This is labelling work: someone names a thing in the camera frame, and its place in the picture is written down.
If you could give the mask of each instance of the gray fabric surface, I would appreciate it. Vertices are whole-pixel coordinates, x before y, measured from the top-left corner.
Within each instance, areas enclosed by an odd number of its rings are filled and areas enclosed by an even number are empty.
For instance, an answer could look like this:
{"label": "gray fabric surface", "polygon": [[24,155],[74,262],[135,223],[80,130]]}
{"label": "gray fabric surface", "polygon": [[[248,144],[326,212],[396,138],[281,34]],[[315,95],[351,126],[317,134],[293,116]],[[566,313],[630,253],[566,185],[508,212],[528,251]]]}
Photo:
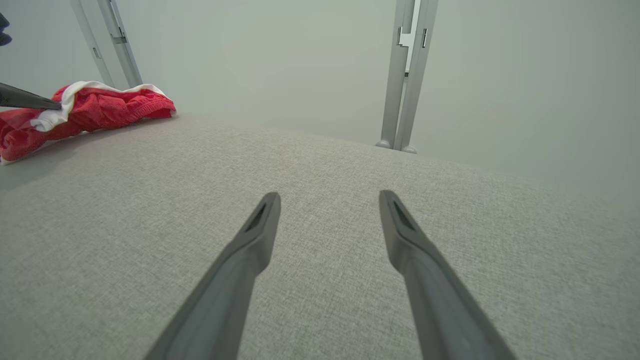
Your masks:
{"label": "gray fabric surface", "polygon": [[0,168],[0,358],[140,359],[259,199],[282,196],[241,359],[416,359],[395,191],[521,359],[640,357],[637,224],[526,180],[204,117]]}

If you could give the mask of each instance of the white trim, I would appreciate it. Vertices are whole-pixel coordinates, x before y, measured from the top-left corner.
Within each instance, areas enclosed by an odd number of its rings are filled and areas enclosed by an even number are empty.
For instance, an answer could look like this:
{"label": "white trim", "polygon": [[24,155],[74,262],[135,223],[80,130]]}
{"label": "white trim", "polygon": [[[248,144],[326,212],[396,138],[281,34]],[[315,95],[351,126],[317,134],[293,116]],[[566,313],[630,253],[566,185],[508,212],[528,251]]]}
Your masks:
{"label": "white trim", "polygon": [[62,105],[61,110],[45,110],[40,113],[37,119],[31,120],[31,126],[33,126],[36,130],[46,132],[50,131],[57,125],[63,124],[67,122],[69,118],[69,113],[74,108],[74,103],[76,101],[76,93],[84,88],[96,88],[99,90],[109,90],[112,92],[118,92],[121,94],[129,93],[129,92],[139,92],[140,90],[151,90],[160,95],[165,96],[162,90],[156,88],[151,84],[142,84],[138,85],[134,88],[128,90],[118,90],[114,89],[108,85],[100,83],[98,81],[76,81],[75,83],[69,85],[65,91],[62,93],[62,100],[60,104]]}

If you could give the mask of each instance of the red fabric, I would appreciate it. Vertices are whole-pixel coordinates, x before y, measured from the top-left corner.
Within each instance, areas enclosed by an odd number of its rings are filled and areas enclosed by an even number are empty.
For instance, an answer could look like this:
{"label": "red fabric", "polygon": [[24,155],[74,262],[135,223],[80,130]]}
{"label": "red fabric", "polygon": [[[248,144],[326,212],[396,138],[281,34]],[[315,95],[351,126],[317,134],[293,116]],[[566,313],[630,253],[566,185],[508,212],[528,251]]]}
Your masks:
{"label": "red fabric", "polygon": [[[58,90],[51,99],[60,101],[66,88]],[[168,118],[171,117],[171,111],[175,111],[173,101],[151,90],[119,93],[84,88],[76,93],[74,108],[67,122],[51,131],[41,132],[30,124],[43,110],[0,112],[0,155],[5,160],[15,161],[36,151],[46,141],[61,140],[83,131],[117,129],[145,117]]]}

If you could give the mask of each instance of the red and white garment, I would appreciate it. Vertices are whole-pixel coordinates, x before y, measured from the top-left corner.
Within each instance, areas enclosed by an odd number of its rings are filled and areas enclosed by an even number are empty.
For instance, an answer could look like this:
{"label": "red and white garment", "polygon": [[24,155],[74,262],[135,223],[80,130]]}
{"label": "red and white garment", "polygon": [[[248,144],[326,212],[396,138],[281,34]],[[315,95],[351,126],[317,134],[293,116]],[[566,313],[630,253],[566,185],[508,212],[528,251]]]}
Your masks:
{"label": "red and white garment", "polygon": [[150,84],[121,91],[97,81],[78,81],[51,99],[59,101],[62,109],[0,112],[2,165],[85,131],[116,129],[142,118],[163,119],[175,113],[173,101]]}

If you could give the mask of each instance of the white wall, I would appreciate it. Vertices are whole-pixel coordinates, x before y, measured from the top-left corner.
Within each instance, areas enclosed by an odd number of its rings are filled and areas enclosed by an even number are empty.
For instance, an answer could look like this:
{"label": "white wall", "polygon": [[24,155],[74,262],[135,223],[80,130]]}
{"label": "white wall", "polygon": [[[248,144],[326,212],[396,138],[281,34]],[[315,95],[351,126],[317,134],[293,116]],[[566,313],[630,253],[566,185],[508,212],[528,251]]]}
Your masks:
{"label": "white wall", "polygon": [[411,144],[637,206],[638,19],[638,0],[441,0]]}
{"label": "white wall", "polygon": [[394,0],[117,3],[142,79],[178,111],[380,140]]}
{"label": "white wall", "polygon": [[13,38],[0,47],[0,82],[51,97],[75,81],[101,80],[68,0],[0,0],[0,12]]}

